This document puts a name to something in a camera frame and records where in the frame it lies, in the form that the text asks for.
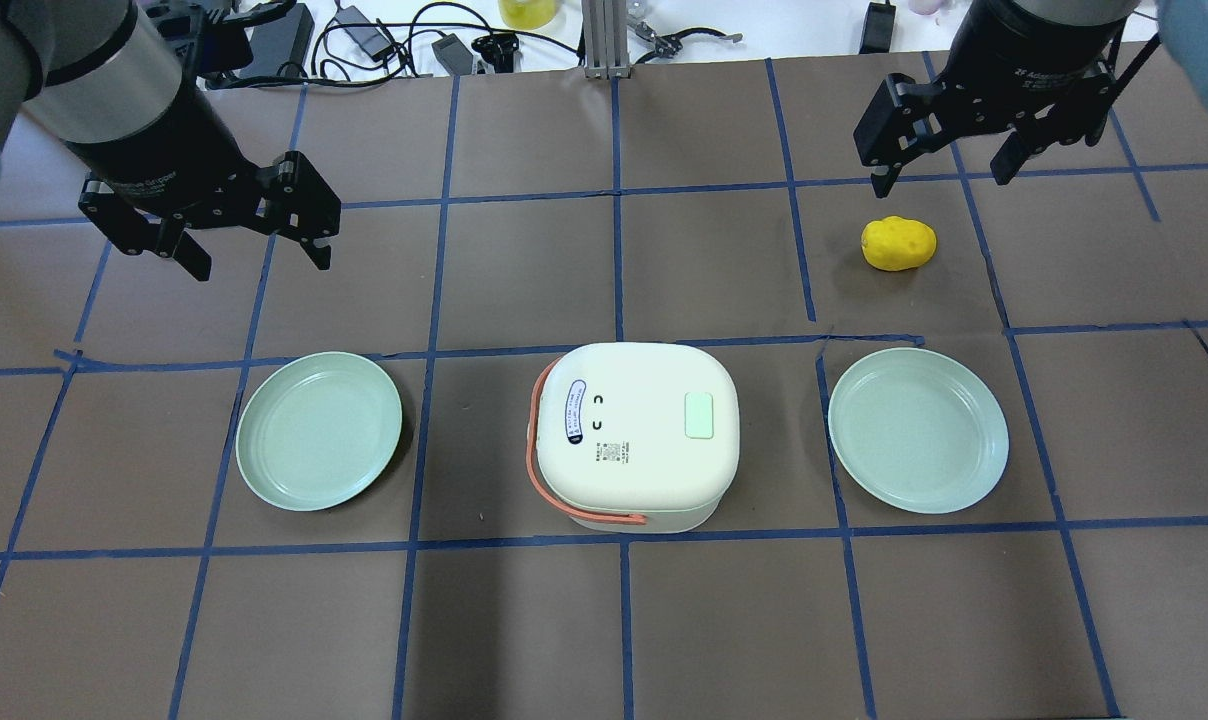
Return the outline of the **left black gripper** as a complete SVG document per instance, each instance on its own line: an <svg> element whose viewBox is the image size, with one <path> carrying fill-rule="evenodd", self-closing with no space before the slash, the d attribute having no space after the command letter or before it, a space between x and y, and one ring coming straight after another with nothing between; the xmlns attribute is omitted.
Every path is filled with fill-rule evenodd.
<svg viewBox="0 0 1208 720"><path fill-rule="evenodd" d="M316 269L330 269L342 201L303 152L252 164L137 2L48 10L54 54L25 114L95 173L80 187L79 209L111 246L173 260L208 281L210 255L187 225L143 211L184 213L232 182L232 223L294 240Z"/></svg>

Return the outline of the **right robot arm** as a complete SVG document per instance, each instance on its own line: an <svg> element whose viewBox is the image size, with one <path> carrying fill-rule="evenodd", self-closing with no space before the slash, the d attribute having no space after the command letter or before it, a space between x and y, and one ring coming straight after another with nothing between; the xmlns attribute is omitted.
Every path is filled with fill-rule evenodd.
<svg viewBox="0 0 1208 720"><path fill-rule="evenodd" d="M1134 1L974 1L933 82L888 74L854 129L883 199L920 155L965 137L1003 135L991 159L1007 184L1049 146L1099 143L1113 101L1152 56L1177 60L1208 111L1208 1L1161 1L1157 31L1116 72Z"/></svg>

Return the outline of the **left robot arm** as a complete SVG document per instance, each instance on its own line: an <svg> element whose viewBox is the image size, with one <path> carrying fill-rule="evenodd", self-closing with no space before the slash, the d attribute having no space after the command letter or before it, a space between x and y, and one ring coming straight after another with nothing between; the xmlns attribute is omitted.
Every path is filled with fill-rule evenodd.
<svg viewBox="0 0 1208 720"><path fill-rule="evenodd" d="M86 166L79 210L120 254L207 281L211 259L193 232L240 227L294 240L329 269L339 197L302 152L252 164L197 85L246 66L246 29L290 8L0 1L0 176L27 114Z"/></svg>

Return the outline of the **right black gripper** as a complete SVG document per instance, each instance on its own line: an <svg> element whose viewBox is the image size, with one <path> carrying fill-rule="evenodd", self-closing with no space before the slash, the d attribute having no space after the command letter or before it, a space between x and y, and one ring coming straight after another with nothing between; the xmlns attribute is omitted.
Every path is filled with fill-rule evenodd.
<svg viewBox="0 0 1208 720"><path fill-rule="evenodd" d="M1128 1L971 2L937 81L887 74L856 122L875 196L885 199L906 166L956 143L962 126L1015 120L991 159L997 184L1055 143L1096 146L1115 97L1103 53L1128 17Z"/></svg>

